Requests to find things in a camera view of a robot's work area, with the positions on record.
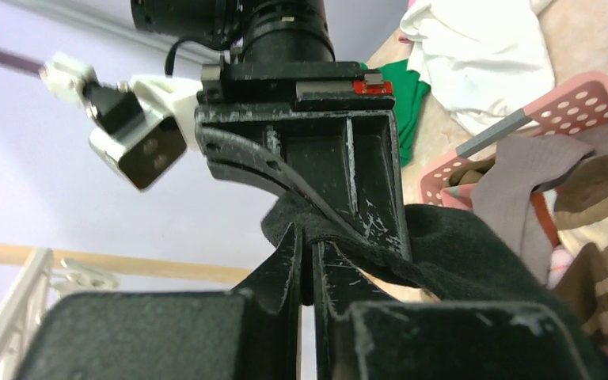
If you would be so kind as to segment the white clip hanger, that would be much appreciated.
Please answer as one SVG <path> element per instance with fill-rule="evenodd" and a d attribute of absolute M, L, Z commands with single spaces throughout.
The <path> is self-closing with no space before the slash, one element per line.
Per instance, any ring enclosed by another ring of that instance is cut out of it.
<path fill-rule="evenodd" d="M 64 257 L 55 270 L 52 249 L 37 248 L 27 257 L 0 302 L 0 379 L 13 379 L 32 338 L 54 301 L 82 292 L 115 291 L 119 276 Z"/>

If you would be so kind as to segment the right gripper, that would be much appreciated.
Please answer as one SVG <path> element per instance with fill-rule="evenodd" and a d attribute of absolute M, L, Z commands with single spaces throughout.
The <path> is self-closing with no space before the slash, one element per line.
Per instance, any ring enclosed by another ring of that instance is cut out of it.
<path fill-rule="evenodd" d="M 351 62 L 203 67 L 196 140 L 213 178 L 297 192 L 345 233 L 409 257 L 393 95 Z"/>

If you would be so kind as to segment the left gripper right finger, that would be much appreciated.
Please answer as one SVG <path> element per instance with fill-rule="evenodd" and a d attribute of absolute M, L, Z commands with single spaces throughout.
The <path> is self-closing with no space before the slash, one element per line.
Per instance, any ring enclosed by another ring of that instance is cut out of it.
<path fill-rule="evenodd" d="M 312 249 L 320 379 L 587 379 L 568 330 L 531 302 L 400 302 L 335 245 Z"/>

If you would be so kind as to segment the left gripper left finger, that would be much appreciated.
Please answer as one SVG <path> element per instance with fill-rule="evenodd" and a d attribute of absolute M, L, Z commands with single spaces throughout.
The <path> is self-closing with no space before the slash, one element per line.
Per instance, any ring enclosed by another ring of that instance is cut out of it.
<path fill-rule="evenodd" d="M 302 230 L 228 291 L 86 292 L 46 314 L 19 379 L 297 379 Z"/>

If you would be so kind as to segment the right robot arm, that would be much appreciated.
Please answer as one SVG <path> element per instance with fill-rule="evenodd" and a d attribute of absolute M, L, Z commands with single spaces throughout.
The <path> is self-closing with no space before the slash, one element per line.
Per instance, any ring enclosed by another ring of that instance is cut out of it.
<path fill-rule="evenodd" d="M 321 1 L 133 1 L 135 27 L 220 53 L 196 139 L 214 178 L 299 193 L 352 237 L 409 257 L 393 85 L 336 60 Z"/>

